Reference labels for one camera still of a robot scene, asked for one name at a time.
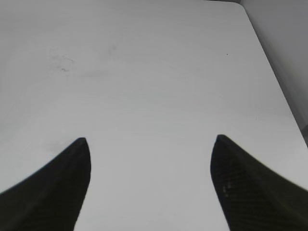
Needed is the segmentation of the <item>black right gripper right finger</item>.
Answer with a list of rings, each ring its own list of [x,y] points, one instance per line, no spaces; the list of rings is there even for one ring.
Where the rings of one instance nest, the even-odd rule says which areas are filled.
[[[231,231],[306,231],[308,192],[217,135],[211,179]]]

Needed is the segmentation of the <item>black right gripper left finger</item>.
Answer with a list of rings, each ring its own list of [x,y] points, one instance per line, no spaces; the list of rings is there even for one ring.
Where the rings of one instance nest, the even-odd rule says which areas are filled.
[[[72,231],[91,176],[90,150],[78,138],[49,163],[0,194],[2,231]]]

